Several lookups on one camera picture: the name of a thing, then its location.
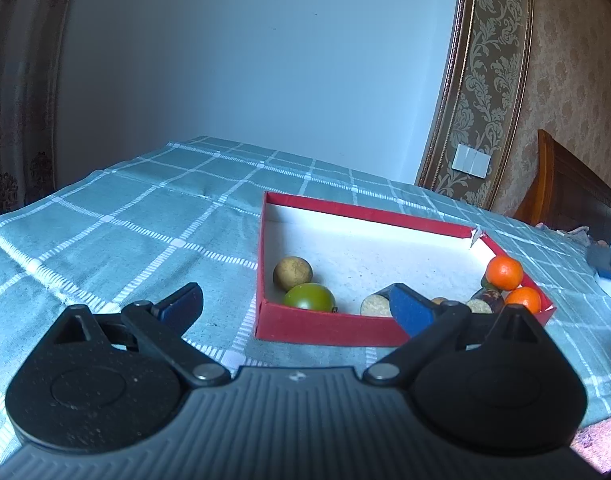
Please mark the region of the gold wall frame moulding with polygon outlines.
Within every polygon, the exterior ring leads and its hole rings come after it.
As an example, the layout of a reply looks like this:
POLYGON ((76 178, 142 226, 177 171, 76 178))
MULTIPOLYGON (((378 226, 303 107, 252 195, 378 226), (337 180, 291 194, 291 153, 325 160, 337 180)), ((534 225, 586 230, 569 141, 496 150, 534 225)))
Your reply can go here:
POLYGON ((488 209, 525 93, 533 0, 456 0, 447 63, 416 182, 488 209), (453 170, 458 144, 491 156, 485 180, 453 170))

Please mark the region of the wooden headboard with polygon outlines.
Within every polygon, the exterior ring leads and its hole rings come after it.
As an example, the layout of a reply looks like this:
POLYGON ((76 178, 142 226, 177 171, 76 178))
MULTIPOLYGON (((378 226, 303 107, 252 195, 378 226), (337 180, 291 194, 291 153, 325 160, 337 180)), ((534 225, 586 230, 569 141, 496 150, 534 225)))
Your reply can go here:
POLYGON ((552 230, 590 229, 595 240, 611 242, 611 188, 581 159, 543 129, 537 132, 537 176, 514 218, 552 230))

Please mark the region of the red shallow cardboard box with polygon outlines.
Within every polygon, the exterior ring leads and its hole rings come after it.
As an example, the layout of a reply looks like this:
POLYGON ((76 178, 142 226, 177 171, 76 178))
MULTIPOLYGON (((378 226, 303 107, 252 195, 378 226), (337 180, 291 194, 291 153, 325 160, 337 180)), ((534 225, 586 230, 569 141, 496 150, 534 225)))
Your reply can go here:
POLYGON ((361 206, 266 193, 257 271, 255 335, 289 344, 395 347, 409 338, 392 318, 367 316, 362 301, 392 283, 432 299, 466 300, 503 249, 473 226, 361 206), (310 264, 315 282, 336 300, 334 313, 283 304, 273 282, 285 257, 310 264))

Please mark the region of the white wall light switch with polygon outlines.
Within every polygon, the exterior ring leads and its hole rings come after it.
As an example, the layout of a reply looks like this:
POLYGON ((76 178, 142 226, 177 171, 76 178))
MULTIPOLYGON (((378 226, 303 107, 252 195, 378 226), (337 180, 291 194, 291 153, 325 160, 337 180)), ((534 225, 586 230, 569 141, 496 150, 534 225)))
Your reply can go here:
POLYGON ((488 177, 491 156, 475 150, 468 145, 458 144, 451 168, 469 174, 472 177, 485 180, 488 177))

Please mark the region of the green cut fruit piece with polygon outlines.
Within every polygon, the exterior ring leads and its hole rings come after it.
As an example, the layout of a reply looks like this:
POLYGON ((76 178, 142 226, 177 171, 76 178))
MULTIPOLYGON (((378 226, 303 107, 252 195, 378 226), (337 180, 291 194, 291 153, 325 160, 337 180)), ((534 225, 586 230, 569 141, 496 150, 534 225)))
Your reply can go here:
POLYGON ((480 284, 481 284, 481 287, 485 289, 489 289, 492 287, 492 285, 488 281, 488 278, 486 278, 485 275, 482 275, 480 284))

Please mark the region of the teal checked tablecloth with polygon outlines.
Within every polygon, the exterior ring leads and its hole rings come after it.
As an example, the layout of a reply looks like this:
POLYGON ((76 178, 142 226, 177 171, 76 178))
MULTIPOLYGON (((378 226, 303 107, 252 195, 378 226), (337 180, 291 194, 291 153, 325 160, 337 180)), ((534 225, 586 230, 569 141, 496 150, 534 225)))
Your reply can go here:
POLYGON ((480 226, 552 299, 547 329, 586 386, 585 422, 611 416, 611 298, 583 249, 563 236, 414 185, 214 138, 92 172, 0 216, 0 463, 18 445, 4 393, 70 304, 114 312, 188 282, 206 307, 187 341, 240 365, 364 367, 375 349, 275 344, 254 337, 259 214, 278 192, 480 226))

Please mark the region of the pink floral cloth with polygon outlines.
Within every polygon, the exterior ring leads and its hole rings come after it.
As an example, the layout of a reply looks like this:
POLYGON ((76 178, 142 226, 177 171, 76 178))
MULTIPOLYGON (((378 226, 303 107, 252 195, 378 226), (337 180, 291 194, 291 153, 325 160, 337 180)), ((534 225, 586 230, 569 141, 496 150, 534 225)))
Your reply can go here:
POLYGON ((611 417, 581 429, 571 448, 602 474, 611 471, 611 417))

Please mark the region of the orange mandarin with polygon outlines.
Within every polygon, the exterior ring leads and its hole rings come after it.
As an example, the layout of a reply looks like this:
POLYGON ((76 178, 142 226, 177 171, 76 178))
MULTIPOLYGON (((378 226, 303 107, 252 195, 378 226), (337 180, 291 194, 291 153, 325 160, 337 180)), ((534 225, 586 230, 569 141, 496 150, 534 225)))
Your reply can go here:
POLYGON ((534 288, 527 286, 512 290, 505 297, 505 304, 517 304, 517 306, 525 307, 532 314, 537 314, 542 310, 540 294, 534 288))
POLYGON ((488 263, 484 279, 485 284, 488 286, 510 292, 521 284, 523 280, 523 267, 514 258, 497 255, 488 263))

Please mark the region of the brown longan fruit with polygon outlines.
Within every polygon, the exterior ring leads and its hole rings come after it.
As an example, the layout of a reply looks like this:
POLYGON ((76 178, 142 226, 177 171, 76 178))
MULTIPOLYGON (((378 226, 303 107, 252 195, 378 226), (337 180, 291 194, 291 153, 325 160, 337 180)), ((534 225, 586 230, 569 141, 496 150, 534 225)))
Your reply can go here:
POLYGON ((306 259, 288 256, 281 258, 273 270, 273 283, 284 292, 289 292, 295 286, 310 283, 313 270, 306 259))

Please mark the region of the brown patterned curtain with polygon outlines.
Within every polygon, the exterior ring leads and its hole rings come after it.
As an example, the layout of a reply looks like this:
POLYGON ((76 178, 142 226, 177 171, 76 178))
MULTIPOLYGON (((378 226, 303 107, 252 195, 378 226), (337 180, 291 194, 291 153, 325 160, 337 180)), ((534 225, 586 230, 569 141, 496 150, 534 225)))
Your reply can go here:
POLYGON ((69 0, 0 0, 0 214, 55 191, 60 50, 69 0))

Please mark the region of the green round fruit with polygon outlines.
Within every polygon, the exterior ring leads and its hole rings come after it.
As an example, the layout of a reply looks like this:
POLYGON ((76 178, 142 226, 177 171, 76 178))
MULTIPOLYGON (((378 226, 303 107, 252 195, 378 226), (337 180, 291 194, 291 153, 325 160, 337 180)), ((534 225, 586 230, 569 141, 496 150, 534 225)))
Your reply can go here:
POLYGON ((286 292, 283 304, 286 307, 315 312, 335 312, 336 299, 325 286, 317 283, 296 285, 286 292))

